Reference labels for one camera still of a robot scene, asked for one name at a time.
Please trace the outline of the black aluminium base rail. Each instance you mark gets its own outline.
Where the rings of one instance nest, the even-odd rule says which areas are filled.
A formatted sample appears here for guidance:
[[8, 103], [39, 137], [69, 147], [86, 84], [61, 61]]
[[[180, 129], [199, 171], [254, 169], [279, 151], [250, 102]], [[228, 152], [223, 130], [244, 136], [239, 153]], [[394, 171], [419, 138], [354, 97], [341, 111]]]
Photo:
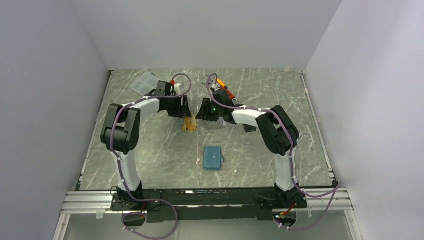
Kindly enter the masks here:
[[271, 187], [210, 188], [210, 189], [147, 189], [147, 203], [124, 202], [116, 191], [70, 191], [66, 194], [61, 214], [94, 214], [101, 219], [106, 214], [144, 213], [148, 223], [188, 220], [256, 219], [268, 221], [280, 213], [285, 216], [306, 212], [352, 211], [348, 191], [340, 188], [335, 194], [317, 197], [328, 188], [307, 188], [286, 202], [277, 199]]

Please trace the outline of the silver grey card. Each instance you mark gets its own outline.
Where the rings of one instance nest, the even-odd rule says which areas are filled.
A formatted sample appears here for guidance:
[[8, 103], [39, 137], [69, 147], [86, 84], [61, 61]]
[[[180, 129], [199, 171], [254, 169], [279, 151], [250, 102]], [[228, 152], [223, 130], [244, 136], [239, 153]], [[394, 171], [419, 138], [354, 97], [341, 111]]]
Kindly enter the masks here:
[[225, 120], [223, 120], [223, 119], [219, 119], [219, 120], [217, 121], [217, 123], [218, 123], [220, 126], [223, 126], [223, 127], [225, 127], [225, 126], [227, 125], [227, 122], [226, 122]]

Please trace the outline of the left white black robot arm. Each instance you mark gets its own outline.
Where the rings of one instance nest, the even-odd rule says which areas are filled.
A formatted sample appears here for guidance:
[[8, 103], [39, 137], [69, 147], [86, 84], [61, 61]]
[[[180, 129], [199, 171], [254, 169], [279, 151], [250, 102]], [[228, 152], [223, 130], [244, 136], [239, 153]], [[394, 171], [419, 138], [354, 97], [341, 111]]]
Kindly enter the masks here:
[[139, 143], [141, 120], [165, 111], [169, 117], [191, 117], [186, 92], [177, 93], [173, 82], [159, 81], [141, 99], [127, 104], [109, 105], [100, 141], [110, 151], [119, 176], [117, 196], [131, 210], [144, 203], [143, 184], [137, 172], [135, 148]]

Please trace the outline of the black card case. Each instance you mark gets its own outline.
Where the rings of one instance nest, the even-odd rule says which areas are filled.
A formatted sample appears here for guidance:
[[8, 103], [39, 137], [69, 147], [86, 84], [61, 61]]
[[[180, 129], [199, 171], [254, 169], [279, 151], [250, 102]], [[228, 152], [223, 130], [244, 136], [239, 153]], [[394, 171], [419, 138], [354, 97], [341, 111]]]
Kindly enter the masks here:
[[246, 133], [252, 133], [252, 132], [255, 132], [257, 130], [257, 128], [255, 126], [251, 126], [251, 125], [247, 125], [247, 124], [243, 125], [243, 129]]

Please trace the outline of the orange credit cards stack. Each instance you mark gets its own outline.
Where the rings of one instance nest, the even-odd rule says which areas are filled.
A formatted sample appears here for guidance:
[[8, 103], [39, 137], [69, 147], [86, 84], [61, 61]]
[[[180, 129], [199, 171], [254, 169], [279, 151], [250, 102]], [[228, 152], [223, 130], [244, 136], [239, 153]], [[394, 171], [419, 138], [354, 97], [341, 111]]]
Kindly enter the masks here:
[[197, 129], [196, 116], [192, 113], [191, 116], [185, 116], [183, 118], [182, 130], [185, 132], [194, 132]]

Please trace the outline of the blue card holder wallet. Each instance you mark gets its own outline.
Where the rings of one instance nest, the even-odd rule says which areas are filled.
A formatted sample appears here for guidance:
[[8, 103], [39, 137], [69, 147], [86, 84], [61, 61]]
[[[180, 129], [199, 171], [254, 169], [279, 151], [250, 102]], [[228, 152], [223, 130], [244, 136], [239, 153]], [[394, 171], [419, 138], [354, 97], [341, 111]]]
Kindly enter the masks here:
[[203, 168], [205, 170], [219, 171], [225, 161], [220, 146], [206, 146], [203, 151]]

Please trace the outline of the clear plastic organizer box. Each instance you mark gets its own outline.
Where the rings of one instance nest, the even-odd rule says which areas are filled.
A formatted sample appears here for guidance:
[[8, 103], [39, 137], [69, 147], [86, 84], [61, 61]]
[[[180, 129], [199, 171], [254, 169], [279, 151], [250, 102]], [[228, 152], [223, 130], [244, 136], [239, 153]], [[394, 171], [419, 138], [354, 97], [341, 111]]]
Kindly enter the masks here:
[[144, 72], [142, 75], [137, 76], [130, 88], [139, 95], [146, 95], [150, 91], [157, 88], [160, 79], [151, 72]]

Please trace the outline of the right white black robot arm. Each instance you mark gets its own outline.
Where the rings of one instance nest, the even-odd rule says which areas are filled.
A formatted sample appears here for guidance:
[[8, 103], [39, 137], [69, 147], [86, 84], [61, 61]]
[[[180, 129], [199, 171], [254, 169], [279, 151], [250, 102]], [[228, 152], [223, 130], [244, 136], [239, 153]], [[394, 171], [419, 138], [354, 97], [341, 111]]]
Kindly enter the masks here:
[[224, 89], [211, 95], [212, 99], [205, 97], [202, 100], [196, 119], [259, 130], [265, 146], [274, 156], [276, 203], [282, 208], [289, 207], [299, 193], [293, 157], [301, 136], [289, 115], [280, 105], [254, 108], [234, 104]]

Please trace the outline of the red adjustable wrench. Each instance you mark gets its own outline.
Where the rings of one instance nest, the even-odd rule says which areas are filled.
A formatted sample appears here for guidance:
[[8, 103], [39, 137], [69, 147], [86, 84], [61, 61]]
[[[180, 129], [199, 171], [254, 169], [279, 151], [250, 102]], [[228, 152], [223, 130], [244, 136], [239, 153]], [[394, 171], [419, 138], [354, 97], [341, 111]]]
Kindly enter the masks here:
[[238, 103], [238, 99], [236, 98], [236, 96], [234, 95], [234, 93], [232, 91], [230, 91], [226, 86], [222, 86], [221, 89], [224, 89], [226, 91], [226, 93], [228, 94], [230, 100], [234, 104], [237, 104]]

